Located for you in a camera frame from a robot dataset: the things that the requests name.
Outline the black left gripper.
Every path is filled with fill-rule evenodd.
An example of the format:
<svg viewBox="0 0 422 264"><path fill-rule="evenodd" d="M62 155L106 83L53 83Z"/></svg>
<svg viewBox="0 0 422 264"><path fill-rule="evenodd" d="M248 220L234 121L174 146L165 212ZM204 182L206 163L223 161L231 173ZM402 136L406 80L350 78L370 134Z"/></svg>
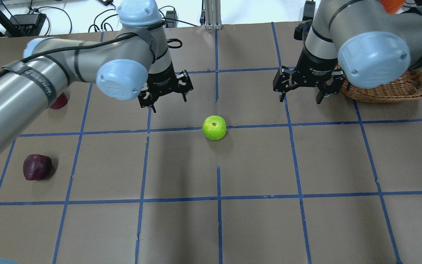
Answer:
<svg viewBox="0 0 422 264"><path fill-rule="evenodd" d="M186 95L194 90L190 76L186 70L178 75L173 71L163 71L161 73L148 74L145 90L138 95L141 107L149 107L156 113L155 102L159 97L178 93L182 95L183 101L187 102Z"/></svg>

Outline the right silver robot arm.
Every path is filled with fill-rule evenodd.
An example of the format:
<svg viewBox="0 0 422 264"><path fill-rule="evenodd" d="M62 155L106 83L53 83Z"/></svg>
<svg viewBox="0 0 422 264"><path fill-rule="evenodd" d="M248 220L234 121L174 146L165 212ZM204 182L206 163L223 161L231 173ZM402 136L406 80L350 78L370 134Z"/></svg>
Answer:
<svg viewBox="0 0 422 264"><path fill-rule="evenodd" d="M323 0L294 39L303 42L297 65L278 69L273 90L283 102L289 91L316 87L320 104L344 80L370 89L422 69L422 5L389 14L380 0Z"/></svg>

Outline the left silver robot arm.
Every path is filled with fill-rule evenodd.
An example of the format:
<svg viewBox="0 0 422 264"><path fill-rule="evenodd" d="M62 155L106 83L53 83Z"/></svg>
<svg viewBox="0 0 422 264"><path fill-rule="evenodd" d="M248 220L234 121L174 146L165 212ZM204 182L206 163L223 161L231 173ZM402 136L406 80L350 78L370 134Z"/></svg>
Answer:
<svg viewBox="0 0 422 264"><path fill-rule="evenodd" d="M117 7L122 29L104 42L42 37L23 58L0 72L0 154L73 82L95 83L117 100L139 99L154 108L161 96L193 90L187 71L177 74L164 21L154 0L124 0Z"/></svg>

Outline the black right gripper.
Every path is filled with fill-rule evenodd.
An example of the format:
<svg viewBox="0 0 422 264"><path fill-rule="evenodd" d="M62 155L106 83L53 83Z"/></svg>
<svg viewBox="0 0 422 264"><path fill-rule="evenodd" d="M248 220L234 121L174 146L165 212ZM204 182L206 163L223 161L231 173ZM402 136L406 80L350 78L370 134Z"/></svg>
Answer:
<svg viewBox="0 0 422 264"><path fill-rule="evenodd" d="M315 99L317 104L321 104L326 96L340 93L345 80L345 73L341 69L324 73L313 70L311 67L308 71L301 71L281 66L273 79L273 91L280 94L279 102L282 103L289 91L300 87L317 88L318 94Z"/></svg>

